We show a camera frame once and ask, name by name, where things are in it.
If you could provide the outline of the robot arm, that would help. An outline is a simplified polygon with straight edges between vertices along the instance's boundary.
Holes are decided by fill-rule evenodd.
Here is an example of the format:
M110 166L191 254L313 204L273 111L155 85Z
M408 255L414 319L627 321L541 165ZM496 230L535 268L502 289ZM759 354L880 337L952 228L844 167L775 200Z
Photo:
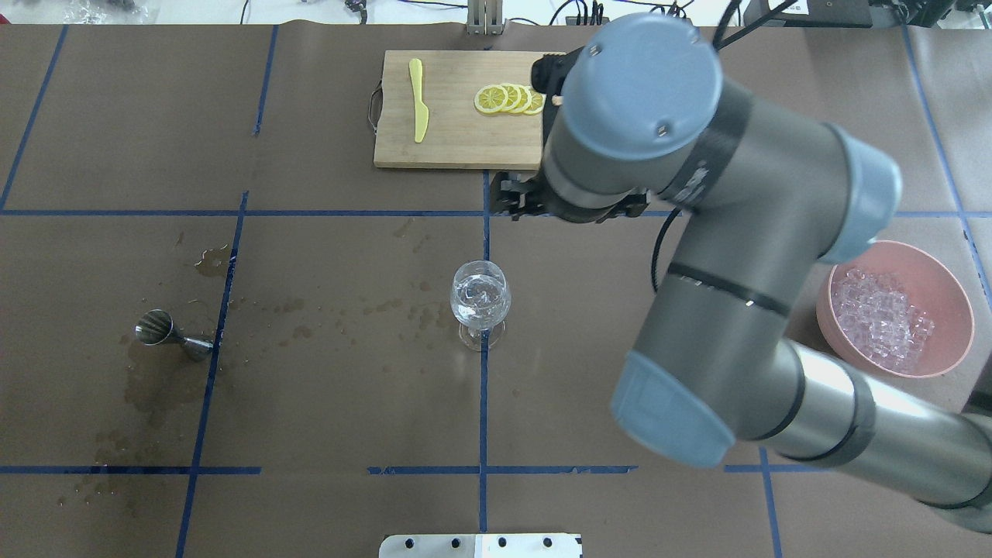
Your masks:
M952 413L784 335L816 264L846 264L889 225L886 153L726 77L690 22L624 15L532 64L542 158L499 211L601 222L648 193L690 216L611 413L645 448L715 467L739 440L904 492L990 532L990 406Z

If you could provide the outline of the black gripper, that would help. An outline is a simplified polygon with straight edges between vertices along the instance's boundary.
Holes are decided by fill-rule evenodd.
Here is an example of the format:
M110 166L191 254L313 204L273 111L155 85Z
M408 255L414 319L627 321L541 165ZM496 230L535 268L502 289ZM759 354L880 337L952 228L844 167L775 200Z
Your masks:
M648 206L647 191L642 188L604 208L581 208L561 198L542 174L523 181L520 174L499 172L490 181L490 212L506 213L513 220L524 215L548 215L574 225L585 225L613 218L638 218Z

